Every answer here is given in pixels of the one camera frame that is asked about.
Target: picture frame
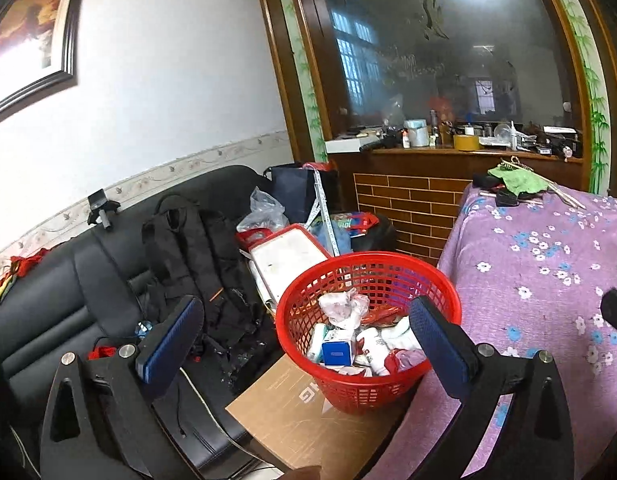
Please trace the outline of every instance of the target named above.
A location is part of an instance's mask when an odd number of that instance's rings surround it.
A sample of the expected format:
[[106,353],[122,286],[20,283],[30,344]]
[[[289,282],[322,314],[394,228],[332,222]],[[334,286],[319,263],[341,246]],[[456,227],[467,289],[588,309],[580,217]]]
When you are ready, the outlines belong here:
[[12,0],[1,13],[0,115],[76,78],[80,3]]

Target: cardboard sheet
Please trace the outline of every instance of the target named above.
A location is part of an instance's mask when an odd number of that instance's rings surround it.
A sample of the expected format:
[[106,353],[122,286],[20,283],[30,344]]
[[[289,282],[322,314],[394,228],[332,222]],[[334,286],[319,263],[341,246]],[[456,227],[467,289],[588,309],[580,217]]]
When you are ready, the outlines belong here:
[[352,480],[409,404],[402,397],[365,415],[333,408],[311,376],[282,357],[226,409],[290,468],[322,466],[322,480]]

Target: metal bolt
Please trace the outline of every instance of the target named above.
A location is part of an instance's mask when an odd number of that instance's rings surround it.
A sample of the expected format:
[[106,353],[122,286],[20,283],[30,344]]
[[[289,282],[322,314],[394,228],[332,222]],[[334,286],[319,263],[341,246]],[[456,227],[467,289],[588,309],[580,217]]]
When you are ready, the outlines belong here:
[[477,347],[477,351],[484,357],[491,357],[495,353],[495,348],[486,343],[482,343]]
[[69,364],[71,364],[74,360],[75,360],[75,354],[73,354],[73,352],[66,352],[66,353],[62,356],[62,364],[63,364],[63,365],[69,365]]
[[551,355],[551,353],[548,350],[542,350],[539,352],[539,360],[543,363],[552,363],[553,362],[553,356]]
[[126,359],[135,353],[135,347],[133,345],[124,345],[118,350],[118,354],[123,359]]

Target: yellow tape roll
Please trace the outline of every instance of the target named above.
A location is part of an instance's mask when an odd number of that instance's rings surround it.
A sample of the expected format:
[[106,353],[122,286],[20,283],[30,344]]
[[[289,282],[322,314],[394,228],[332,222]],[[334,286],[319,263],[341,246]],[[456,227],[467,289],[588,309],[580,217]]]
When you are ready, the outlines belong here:
[[476,152],[479,150],[479,137],[474,135],[454,136],[455,149],[460,152]]

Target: black backpack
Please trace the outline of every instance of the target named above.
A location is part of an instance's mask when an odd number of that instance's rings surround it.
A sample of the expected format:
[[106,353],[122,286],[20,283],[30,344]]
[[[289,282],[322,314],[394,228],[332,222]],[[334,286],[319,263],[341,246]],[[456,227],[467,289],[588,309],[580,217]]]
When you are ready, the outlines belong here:
[[[164,200],[173,200],[162,210]],[[156,282],[144,313],[162,322],[187,294],[204,302],[205,322],[192,353],[210,346],[234,393],[250,386],[282,351],[272,317],[260,299],[236,241],[235,225],[177,195],[166,195],[142,226],[142,242]]]

